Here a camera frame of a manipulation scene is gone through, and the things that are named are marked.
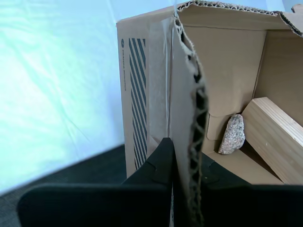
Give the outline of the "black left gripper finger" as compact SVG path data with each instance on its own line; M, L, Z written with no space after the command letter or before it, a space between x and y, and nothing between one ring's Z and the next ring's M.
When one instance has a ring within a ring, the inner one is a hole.
M122 184L45 184L18 202L23 227L167 227L174 145L164 138Z
M206 227L301 227L303 188L254 185L202 155L201 211Z

